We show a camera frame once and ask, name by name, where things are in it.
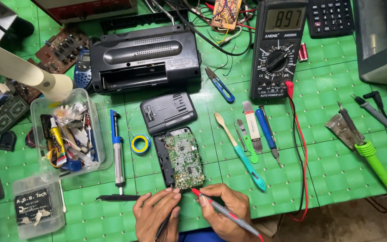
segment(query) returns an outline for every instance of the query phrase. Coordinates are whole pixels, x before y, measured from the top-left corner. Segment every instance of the digital multimeter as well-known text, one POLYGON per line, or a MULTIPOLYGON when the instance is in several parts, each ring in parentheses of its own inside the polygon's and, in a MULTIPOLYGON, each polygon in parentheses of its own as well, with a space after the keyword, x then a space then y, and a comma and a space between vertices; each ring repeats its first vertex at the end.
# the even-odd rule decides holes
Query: digital multimeter
POLYGON ((82 50, 74 68, 74 83, 76 86, 87 90, 92 83, 91 73, 89 50, 82 50))
POLYGON ((287 97, 304 30, 308 0, 264 0, 258 4, 250 98, 287 97))

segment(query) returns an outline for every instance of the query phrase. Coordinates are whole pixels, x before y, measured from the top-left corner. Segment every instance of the blue scissors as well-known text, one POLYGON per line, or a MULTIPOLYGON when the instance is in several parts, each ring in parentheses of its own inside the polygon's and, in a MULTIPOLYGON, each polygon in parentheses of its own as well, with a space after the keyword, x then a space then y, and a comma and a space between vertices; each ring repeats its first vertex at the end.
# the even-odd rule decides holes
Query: blue scissors
POLYGON ((216 76, 216 74, 212 71, 212 69, 206 67, 206 73, 213 81, 214 85, 219 89, 222 93, 222 96, 226 99, 227 102, 234 102, 235 96, 229 91, 229 89, 223 84, 223 82, 216 76))

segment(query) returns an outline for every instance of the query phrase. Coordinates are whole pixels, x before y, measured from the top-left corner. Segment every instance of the yellow glue tube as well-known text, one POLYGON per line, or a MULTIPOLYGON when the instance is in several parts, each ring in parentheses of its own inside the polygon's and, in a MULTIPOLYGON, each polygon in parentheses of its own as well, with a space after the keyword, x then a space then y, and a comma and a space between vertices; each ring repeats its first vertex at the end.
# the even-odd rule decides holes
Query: yellow glue tube
POLYGON ((62 140, 61 130, 56 124, 55 118, 50 118, 52 124, 50 129, 50 134, 52 136, 53 143, 56 147, 56 155, 58 159, 56 160, 56 166, 61 166, 63 163, 67 162, 67 156, 65 155, 64 141, 62 140))

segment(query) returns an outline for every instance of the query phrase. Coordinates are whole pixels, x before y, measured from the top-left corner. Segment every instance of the plastic storage box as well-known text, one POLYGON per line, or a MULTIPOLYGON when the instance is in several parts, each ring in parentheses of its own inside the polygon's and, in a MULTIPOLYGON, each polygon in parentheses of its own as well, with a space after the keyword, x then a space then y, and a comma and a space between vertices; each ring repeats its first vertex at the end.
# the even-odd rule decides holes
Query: plastic storage box
POLYGON ((13 197, 20 239, 55 232, 65 225, 57 181, 47 183, 40 175, 17 180, 13 182, 13 197))
POLYGON ((110 167, 112 161, 111 159, 106 159, 104 150, 104 140, 108 140, 109 129, 107 128, 106 122, 101 122, 101 124, 99 122, 99 116, 105 117, 104 107, 105 104, 102 96, 94 95, 92 100, 89 97, 87 91, 82 88, 73 89, 68 93, 61 93, 55 96, 46 96, 38 98, 31 103, 31 116, 32 124, 34 127, 35 142, 37 145, 37 158, 40 163, 40 175, 43 180, 45 180, 46 182, 54 182, 59 179, 77 176, 91 171, 107 169, 108 167, 110 167), (63 98, 64 99, 60 102, 53 102, 52 100, 55 100, 55 98, 59 98, 59 100, 63 98), (98 156, 98 162, 89 167, 83 166, 83 168, 77 172, 67 172, 68 174, 64 174, 60 177, 60 175, 62 174, 61 171, 51 166, 50 161, 47 158, 47 149, 38 147, 46 147, 46 139, 43 136, 40 115, 53 114, 53 110, 55 109, 55 107, 62 105, 71 105, 75 102, 87 102, 90 113, 91 127, 95 137, 95 150, 98 156))

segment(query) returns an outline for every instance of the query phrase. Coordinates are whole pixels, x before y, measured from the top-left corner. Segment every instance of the calculator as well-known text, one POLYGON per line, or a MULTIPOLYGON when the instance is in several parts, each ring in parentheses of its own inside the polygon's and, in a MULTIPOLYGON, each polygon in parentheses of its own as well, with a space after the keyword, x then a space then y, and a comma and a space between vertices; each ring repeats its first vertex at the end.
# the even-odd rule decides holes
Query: calculator
POLYGON ((351 35, 355 30, 350 0, 310 0, 308 26, 312 38, 351 35))

